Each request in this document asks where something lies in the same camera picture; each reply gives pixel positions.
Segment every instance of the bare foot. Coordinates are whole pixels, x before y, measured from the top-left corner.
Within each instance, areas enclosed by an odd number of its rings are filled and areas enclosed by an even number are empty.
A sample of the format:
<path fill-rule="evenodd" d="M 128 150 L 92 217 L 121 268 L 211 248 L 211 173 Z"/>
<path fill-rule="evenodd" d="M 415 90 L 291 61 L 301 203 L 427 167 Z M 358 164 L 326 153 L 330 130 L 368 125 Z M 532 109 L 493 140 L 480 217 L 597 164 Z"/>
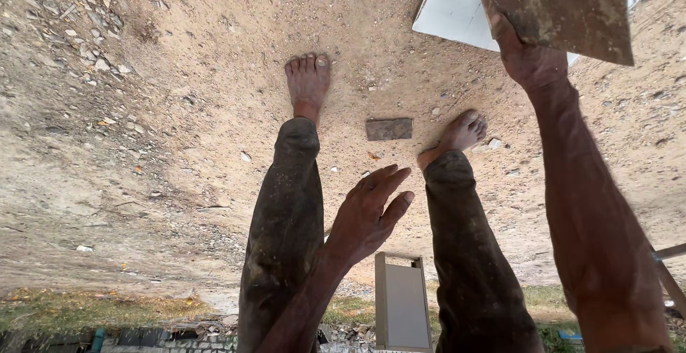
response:
<path fill-rule="evenodd" d="M 486 137 L 486 128 L 488 124 L 483 115 L 474 109 L 462 112 L 445 130 L 440 144 L 417 157 L 417 165 L 424 171 L 433 160 L 449 150 L 465 150 L 473 146 Z"/>
<path fill-rule="evenodd" d="M 309 118 L 319 126 L 319 110 L 329 90 L 329 59 L 314 53 L 293 57 L 285 66 L 293 117 Z"/>

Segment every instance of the white panel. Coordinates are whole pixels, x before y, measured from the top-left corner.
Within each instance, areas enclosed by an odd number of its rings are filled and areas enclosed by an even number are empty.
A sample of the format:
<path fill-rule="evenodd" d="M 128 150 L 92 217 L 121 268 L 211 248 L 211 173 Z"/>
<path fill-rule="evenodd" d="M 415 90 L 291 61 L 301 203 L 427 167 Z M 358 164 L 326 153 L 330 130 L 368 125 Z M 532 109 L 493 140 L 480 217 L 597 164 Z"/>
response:
<path fill-rule="evenodd" d="M 386 265 L 388 346 L 431 348 L 427 330 L 422 270 Z"/>
<path fill-rule="evenodd" d="M 627 0 L 629 6 L 637 0 Z M 498 44 L 491 38 L 481 0 L 424 0 L 412 25 L 416 32 L 431 34 L 493 51 Z M 578 54 L 568 54 L 574 62 Z"/>

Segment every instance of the hand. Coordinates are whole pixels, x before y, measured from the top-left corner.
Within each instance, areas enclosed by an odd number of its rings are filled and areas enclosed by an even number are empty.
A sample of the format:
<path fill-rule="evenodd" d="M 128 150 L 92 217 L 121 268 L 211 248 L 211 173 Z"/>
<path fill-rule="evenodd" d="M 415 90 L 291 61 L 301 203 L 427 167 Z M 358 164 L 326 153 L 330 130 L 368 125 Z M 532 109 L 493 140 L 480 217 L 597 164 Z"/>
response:
<path fill-rule="evenodd" d="M 527 94 L 567 80 L 567 53 L 522 42 L 502 13 L 491 17 L 493 38 L 500 46 L 505 70 Z"/>
<path fill-rule="evenodd" d="M 403 192 L 383 211 L 390 194 L 410 173 L 393 164 L 360 180 L 338 209 L 324 249 L 347 268 L 377 251 L 414 199 L 413 192 Z"/>

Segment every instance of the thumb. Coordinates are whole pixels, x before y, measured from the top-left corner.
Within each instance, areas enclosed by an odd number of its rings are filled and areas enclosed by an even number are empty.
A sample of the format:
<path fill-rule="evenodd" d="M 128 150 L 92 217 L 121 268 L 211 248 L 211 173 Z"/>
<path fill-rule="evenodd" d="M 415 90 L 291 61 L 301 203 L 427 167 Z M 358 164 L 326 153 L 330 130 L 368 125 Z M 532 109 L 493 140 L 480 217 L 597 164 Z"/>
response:
<path fill-rule="evenodd" d="M 495 13 L 489 20 L 491 23 L 491 35 L 498 42 L 502 55 L 509 55 L 522 48 L 515 27 L 503 13 Z"/>
<path fill-rule="evenodd" d="M 399 194 L 386 208 L 386 212 L 383 213 L 381 217 L 381 224 L 383 228 L 389 228 L 392 230 L 398 220 L 405 215 L 409 204 L 412 203 L 414 199 L 414 192 L 405 191 Z"/>

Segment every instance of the white board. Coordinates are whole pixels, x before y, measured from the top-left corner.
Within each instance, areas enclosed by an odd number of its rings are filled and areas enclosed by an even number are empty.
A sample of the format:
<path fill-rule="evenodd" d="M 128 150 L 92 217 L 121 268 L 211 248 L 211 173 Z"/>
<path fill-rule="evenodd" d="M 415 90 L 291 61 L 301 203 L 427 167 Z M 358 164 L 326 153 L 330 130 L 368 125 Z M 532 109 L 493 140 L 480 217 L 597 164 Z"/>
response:
<path fill-rule="evenodd" d="M 627 0 L 629 7 L 638 0 Z M 424 0 L 412 25 L 416 32 L 431 34 L 474 45 L 493 51 L 500 51 L 491 38 L 486 13 L 481 0 Z M 570 65 L 579 57 L 569 53 Z"/>

